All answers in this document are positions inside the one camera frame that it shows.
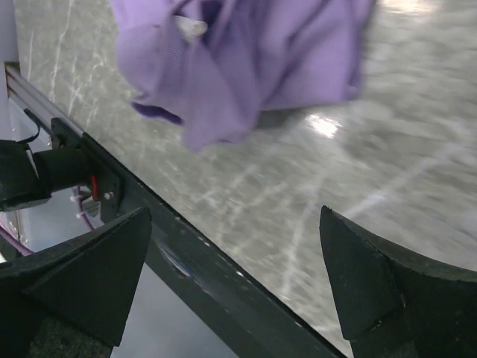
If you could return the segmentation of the purple t shirt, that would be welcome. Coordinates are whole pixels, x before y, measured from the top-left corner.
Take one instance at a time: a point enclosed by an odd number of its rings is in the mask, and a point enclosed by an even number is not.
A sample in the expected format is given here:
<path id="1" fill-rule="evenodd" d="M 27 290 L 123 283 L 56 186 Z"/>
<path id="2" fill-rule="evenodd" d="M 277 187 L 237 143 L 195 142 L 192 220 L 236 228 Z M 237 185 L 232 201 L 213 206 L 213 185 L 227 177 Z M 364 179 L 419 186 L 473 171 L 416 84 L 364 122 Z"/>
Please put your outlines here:
<path id="1" fill-rule="evenodd" d="M 373 1 L 112 1 L 133 108 L 193 150 L 243 140 L 264 110 L 340 104 L 361 87 Z"/>

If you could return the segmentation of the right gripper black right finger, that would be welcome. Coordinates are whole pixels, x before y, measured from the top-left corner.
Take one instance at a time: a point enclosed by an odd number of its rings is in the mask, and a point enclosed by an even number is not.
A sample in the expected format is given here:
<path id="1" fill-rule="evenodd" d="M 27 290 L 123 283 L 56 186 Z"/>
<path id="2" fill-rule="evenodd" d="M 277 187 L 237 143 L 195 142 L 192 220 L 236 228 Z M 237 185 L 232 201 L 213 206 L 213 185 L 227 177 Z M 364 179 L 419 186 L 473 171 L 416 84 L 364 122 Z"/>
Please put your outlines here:
<path id="1" fill-rule="evenodd" d="M 328 207 L 320 241 L 355 357 L 475 357 L 476 273 L 388 241 Z"/>

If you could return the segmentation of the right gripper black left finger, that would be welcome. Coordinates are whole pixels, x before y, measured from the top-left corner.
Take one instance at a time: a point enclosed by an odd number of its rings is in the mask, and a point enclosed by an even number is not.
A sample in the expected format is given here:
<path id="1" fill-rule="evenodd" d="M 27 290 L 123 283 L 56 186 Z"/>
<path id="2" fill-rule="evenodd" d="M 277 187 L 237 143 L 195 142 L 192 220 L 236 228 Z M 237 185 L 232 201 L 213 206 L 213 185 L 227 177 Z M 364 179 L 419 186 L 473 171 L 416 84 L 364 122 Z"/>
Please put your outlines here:
<path id="1" fill-rule="evenodd" d="M 2 357 L 110 357 L 121 343 L 151 238 L 140 207 L 1 264 Z"/>

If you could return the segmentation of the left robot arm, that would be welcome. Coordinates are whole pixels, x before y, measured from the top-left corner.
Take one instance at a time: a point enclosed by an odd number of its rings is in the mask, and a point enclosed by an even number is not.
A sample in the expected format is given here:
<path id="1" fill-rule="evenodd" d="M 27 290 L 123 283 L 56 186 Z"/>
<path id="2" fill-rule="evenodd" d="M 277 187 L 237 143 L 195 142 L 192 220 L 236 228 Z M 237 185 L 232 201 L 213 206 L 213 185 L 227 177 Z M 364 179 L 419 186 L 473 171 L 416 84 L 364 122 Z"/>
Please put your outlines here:
<path id="1" fill-rule="evenodd" d="M 32 152 L 29 145 L 1 141 L 1 211 L 44 204 L 51 194 L 85 185 L 90 177 L 86 155 L 73 147 Z"/>

